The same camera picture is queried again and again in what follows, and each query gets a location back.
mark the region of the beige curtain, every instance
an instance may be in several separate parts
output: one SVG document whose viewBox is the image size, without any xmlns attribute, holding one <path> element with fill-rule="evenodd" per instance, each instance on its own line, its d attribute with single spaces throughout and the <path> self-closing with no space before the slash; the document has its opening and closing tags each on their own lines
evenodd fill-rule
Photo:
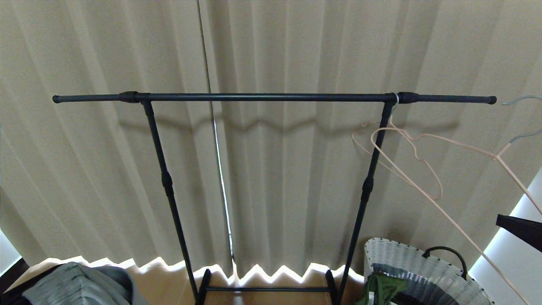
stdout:
<svg viewBox="0 0 542 305">
<path fill-rule="evenodd" d="M 162 256 L 182 260 L 146 119 L 138 105 L 54 105 L 53 94 L 312 92 L 539 93 L 538 2 L 0 3 L 2 230 L 31 264 Z M 373 103 L 154 104 L 194 269 L 231 274 L 224 178 L 239 275 L 309 263 L 337 268 L 366 174 Z M 540 126 L 540 104 L 401 105 L 395 122 L 497 151 Z M 216 121 L 216 149 L 213 118 Z M 521 197 L 496 162 L 435 140 L 421 156 L 444 184 L 441 205 L 479 243 Z M 436 183 L 388 133 L 384 150 L 422 187 Z M 528 183 L 540 138 L 504 159 Z M 363 242 L 387 237 L 478 255 L 427 200 L 382 167 Z"/>
<path fill-rule="evenodd" d="M 203 2 L 213 92 L 496 95 L 508 101 L 540 91 L 540 3 L 509 2 Z M 382 105 L 214 103 L 226 196 L 240 275 L 254 264 L 269 274 L 287 265 L 345 263 Z M 401 105 L 395 122 L 497 152 L 540 128 L 542 107 Z M 422 140 L 421 156 L 444 184 L 444 209 L 484 248 L 520 189 L 486 156 Z M 517 142 L 505 159 L 525 183 L 542 163 L 540 138 Z M 384 150 L 433 193 L 430 171 L 389 132 Z M 469 265 L 479 254 L 429 201 L 379 167 L 354 264 L 363 242 L 386 237 L 426 248 L 451 246 Z M 453 257 L 443 256 L 459 264 Z"/>
</svg>

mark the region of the dark baseboard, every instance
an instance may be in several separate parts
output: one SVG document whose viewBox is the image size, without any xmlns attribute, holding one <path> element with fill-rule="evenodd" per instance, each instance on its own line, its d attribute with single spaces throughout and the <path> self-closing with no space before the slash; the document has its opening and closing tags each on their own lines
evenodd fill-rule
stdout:
<svg viewBox="0 0 542 305">
<path fill-rule="evenodd" d="M 0 277 L 0 294 L 4 293 L 15 281 L 28 270 L 24 259 L 19 259 L 10 269 Z"/>
</svg>

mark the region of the floor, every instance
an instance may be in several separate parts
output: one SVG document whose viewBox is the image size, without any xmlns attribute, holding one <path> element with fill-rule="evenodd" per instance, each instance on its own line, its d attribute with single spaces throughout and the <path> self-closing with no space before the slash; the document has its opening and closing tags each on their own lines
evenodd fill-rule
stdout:
<svg viewBox="0 0 542 305">
<path fill-rule="evenodd" d="M 88 263 L 81 257 L 63 260 L 47 259 L 44 262 L 30 267 L 13 285 L 17 286 L 20 283 L 38 275 L 41 272 L 51 268 L 52 266 L 68 261 L 76 261 L 89 266 L 99 265 L 115 265 L 108 260 L 101 260 L 93 263 Z M 178 305 L 178 304 L 194 304 L 194 298 L 190 290 L 188 282 L 188 274 L 186 268 L 179 266 L 167 266 L 160 259 L 156 259 L 147 265 L 139 268 L 133 263 L 124 262 L 121 266 L 128 270 L 133 276 L 135 283 L 143 296 L 151 304 Z M 196 281 L 199 286 L 203 272 L 195 273 Z M 341 273 L 334 274 L 335 282 L 340 281 Z M 228 280 L 225 276 L 214 270 L 211 278 L 211 285 L 226 286 Z M 254 274 L 244 286 L 288 286 L 288 287 L 325 287 L 326 280 L 324 274 L 318 270 L 310 270 L 305 275 L 303 283 L 299 283 L 295 278 L 287 274 L 279 275 L 272 284 L 269 284 L 261 274 Z M 345 294 L 342 304 L 353 304 L 356 297 L 362 288 L 362 282 L 359 276 L 354 275 L 349 278 L 346 285 Z M 268 292 L 242 292 L 242 293 L 227 293 L 227 292 L 209 292 L 205 300 L 205 304 L 222 305 L 271 305 L 271 304 L 316 304 L 316 305 L 331 305 L 328 293 L 268 293 Z"/>
</svg>

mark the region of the laundry basket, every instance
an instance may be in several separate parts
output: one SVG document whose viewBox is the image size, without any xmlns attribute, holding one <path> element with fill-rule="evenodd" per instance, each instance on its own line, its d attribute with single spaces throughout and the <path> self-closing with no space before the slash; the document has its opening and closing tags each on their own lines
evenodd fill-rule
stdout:
<svg viewBox="0 0 542 305">
<path fill-rule="evenodd" d="M 431 256 L 432 250 L 455 253 L 463 270 Z M 419 250 L 385 238 L 372 238 L 365 243 L 365 278 L 373 272 L 407 281 L 403 295 L 425 305 L 495 304 L 480 285 L 467 275 L 467 266 L 457 251 L 447 247 Z"/>
</svg>

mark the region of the light under curtain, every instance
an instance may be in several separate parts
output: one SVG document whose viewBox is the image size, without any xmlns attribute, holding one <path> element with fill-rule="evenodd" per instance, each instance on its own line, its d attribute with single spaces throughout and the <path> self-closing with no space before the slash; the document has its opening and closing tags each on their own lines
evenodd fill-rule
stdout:
<svg viewBox="0 0 542 305">
<path fill-rule="evenodd" d="M 182 260 L 143 109 L 72 103 L 53 94 L 303 92 L 495 95 L 542 85 L 538 2 L 2 2 L 0 3 L 0 225 L 29 264 Z M 344 264 L 380 104 L 156 102 L 195 270 L 238 275 L 255 264 L 303 274 Z M 400 105 L 400 128 L 486 150 L 542 122 L 536 102 L 514 106 Z M 444 185 L 441 206 L 484 248 L 520 189 L 491 159 L 421 140 Z M 393 132 L 384 150 L 437 190 Z M 503 156 L 531 181 L 540 138 Z M 378 167 L 358 249 L 370 237 L 478 254 L 415 189 Z M 354 269 L 361 272 L 362 251 Z M 455 262 L 455 258 L 443 255 Z"/>
</svg>

